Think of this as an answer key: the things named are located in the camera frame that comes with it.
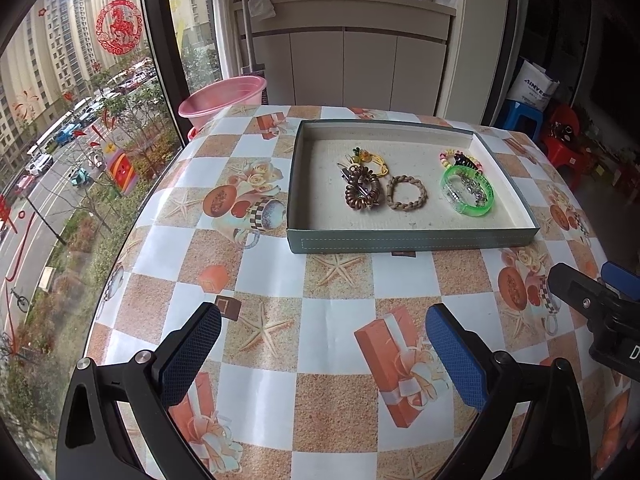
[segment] red chair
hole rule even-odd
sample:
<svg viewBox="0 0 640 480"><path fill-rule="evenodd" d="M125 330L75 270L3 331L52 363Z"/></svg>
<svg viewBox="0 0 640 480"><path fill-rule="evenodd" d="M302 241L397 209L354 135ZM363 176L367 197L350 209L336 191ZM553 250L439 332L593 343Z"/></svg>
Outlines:
<svg viewBox="0 0 640 480"><path fill-rule="evenodd" d="M573 191L578 186L580 176L584 173L589 159L583 153L572 150L564 142L551 136L551 125L554 123L568 124L574 130L574 136L577 137L580 134L580 121L569 105L561 103L551 114L542 131L542 142L548 149L546 158L551 165L556 169L560 166L568 166L574 170L574 178L569 186Z"/></svg>

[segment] white cloth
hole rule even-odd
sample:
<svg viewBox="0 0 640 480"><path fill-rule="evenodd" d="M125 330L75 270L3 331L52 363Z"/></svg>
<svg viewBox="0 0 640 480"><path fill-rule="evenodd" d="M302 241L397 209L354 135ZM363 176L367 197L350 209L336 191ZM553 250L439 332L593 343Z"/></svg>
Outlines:
<svg viewBox="0 0 640 480"><path fill-rule="evenodd" d="M240 75L240 42L238 24L232 8L235 0L212 0L216 27L216 43L222 77L228 79Z"/></svg>

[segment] circular red paper cutting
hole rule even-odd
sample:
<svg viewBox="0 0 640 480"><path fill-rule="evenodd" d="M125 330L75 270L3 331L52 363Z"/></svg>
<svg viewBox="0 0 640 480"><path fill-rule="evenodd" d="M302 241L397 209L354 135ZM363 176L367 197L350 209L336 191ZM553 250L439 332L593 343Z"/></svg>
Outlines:
<svg viewBox="0 0 640 480"><path fill-rule="evenodd" d="M102 48L110 54L120 56L130 52L140 42L142 35L140 10L130 0L109 2L95 20L95 34Z"/></svg>

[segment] pink plastic tub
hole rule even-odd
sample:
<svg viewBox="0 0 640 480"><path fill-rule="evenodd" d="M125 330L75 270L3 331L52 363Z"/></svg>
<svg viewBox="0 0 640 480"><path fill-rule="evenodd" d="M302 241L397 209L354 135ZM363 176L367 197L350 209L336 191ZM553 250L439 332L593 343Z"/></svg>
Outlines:
<svg viewBox="0 0 640 480"><path fill-rule="evenodd" d="M255 75L224 79L191 94L180 104L178 113L199 130L224 107L236 104L259 105L265 86L266 79Z"/></svg>

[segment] brown coil hair tie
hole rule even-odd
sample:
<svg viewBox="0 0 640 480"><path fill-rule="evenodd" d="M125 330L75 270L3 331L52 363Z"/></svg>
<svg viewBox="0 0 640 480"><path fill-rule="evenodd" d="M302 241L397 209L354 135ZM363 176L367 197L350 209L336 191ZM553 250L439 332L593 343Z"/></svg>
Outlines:
<svg viewBox="0 0 640 480"><path fill-rule="evenodd" d="M394 202L394 187L398 182L408 182L409 184L413 184L420 190L420 196L418 200L414 200L413 202L409 202L403 204L402 202ZM386 184L386 204L391 209L400 209L402 211L411 211L413 209L418 209L422 207L427 202L427 190L423 186L422 182L417 178L413 178L412 176L399 175L394 176L391 180Z"/></svg>
<svg viewBox="0 0 640 480"><path fill-rule="evenodd" d="M350 166L347 173L347 187L344 191L347 205L351 209L364 209L377 205L380 198L380 181L376 174L366 166L357 164Z"/></svg>

